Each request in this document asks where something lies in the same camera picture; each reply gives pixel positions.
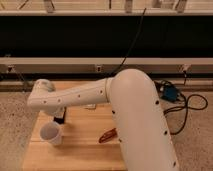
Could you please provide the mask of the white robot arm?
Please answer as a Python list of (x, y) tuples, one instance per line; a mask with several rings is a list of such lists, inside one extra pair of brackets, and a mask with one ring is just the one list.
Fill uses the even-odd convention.
[(57, 117), (68, 106), (109, 103), (128, 171), (180, 171), (155, 83), (143, 71), (125, 69), (113, 77), (57, 91), (35, 82), (27, 105)]

